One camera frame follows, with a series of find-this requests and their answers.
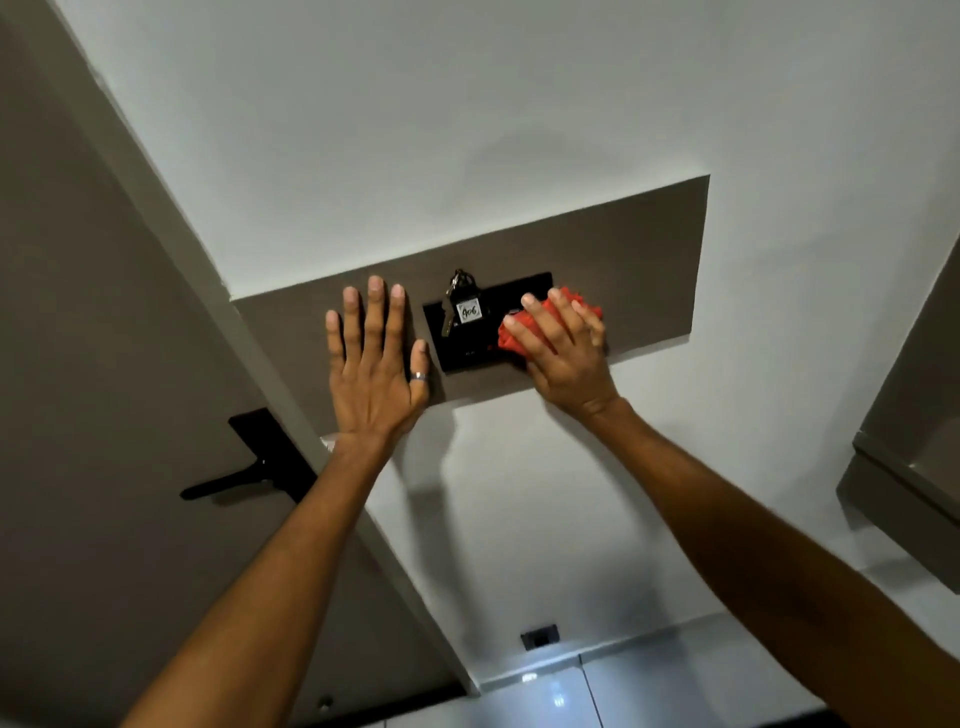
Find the brown cabinet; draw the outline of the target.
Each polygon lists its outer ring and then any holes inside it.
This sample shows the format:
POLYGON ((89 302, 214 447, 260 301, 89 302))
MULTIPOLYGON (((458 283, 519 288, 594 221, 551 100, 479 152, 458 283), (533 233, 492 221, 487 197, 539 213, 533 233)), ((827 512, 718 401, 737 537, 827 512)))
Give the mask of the brown cabinet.
POLYGON ((839 500, 960 596, 960 237, 852 445, 839 500))

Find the person's right forearm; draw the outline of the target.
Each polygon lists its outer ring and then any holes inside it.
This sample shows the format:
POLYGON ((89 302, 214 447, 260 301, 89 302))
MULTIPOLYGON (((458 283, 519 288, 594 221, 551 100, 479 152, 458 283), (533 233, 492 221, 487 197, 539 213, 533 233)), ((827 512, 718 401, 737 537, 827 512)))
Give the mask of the person's right forearm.
POLYGON ((850 728, 960 728, 960 660, 879 587, 623 397, 569 413, 644 490, 729 613, 850 728))

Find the person's right hand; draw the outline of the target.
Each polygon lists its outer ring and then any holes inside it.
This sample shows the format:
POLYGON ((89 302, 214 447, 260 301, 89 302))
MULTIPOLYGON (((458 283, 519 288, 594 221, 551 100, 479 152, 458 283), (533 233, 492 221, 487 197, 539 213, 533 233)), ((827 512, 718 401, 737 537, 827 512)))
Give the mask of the person's right hand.
POLYGON ((614 383, 606 349, 577 346, 570 354, 550 355, 545 366, 526 362, 527 372, 547 403, 592 428, 602 419, 630 410, 614 383))

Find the person's left hand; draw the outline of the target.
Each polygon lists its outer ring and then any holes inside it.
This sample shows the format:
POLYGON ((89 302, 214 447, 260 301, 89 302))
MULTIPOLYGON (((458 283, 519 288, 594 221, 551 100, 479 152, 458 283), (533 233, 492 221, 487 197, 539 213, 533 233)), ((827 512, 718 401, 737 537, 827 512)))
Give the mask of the person's left hand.
POLYGON ((356 287, 345 287, 339 313, 346 364, 341 379, 329 377, 329 391, 338 427, 337 448, 363 447, 389 458, 426 408, 413 409, 410 402, 409 362, 417 339, 410 339, 406 331, 406 291, 398 283, 383 281, 387 316, 381 360, 362 361, 368 288, 362 296, 356 287))

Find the brown wall panel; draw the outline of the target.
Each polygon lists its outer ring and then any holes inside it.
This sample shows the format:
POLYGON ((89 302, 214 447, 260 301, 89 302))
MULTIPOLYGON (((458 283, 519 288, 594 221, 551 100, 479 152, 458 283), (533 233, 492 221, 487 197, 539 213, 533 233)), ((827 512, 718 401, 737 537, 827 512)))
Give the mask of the brown wall panel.
POLYGON ((401 284, 411 339, 429 343, 431 403, 529 389, 498 346, 522 296, 551 287, 598 308, 611 355, 690 335, 711 178, 665 187, 456 243, 239 298, 235 307, 318 435, 336 431, 324 318, 345 287, 401 284))

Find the red cleaning cloth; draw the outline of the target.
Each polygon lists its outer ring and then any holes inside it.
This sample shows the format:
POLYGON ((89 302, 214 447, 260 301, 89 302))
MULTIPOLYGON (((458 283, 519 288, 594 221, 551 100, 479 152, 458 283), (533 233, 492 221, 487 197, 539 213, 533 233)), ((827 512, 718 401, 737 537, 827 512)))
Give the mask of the red cleaning cloth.
POLYGON ((545 297, 525 293, 520 309, 507 314, 498 329, 500 350, 526 361, 546 364, 549 356, 565 356, 575 348, 606 348, 602 309, 567 286, 551 288, 545 297))

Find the keys with white tag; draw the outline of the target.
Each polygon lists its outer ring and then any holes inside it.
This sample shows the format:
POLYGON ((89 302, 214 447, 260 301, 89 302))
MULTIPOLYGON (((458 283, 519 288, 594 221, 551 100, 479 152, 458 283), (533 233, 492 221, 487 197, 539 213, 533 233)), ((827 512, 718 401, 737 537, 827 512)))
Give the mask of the keys with white tag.
POLYGON ((464 269, 455 270, 441 300, 443 322, 440 336, 442 338, 450 337, 457 327, 475 323, 484 318, 481 294, 481 288, 471 273, 464 269))

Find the black switch panel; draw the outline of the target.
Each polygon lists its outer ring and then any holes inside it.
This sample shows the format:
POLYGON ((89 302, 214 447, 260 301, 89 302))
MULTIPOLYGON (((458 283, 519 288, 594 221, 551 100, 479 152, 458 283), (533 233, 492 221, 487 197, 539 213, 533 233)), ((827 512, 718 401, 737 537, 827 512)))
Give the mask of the black switch panel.
POLYGON ((507 314, 521 308, 523 294, 533 293, 538 299, 546 297, 554 285, 553 274, 535 273, 488 287, 477 284, 482 291, 484 318, 457 326, 449 337, 443 338, 441 327, 445 312, 441 301, 449 285, 439 299, 421 306, 439 370, 451 374, 502 362, 520 364, 522 356, 499 348, 499 327, 507 314))

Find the person's left forearm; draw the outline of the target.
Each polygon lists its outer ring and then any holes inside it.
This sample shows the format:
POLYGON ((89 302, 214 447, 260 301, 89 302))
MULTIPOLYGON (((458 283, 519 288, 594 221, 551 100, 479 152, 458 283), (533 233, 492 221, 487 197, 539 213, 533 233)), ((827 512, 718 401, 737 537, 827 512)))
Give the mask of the person's left forearm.
POLYGON ((348 541, 399 436, 342 433, 316 483, 120 728, 285 728, 348 541))

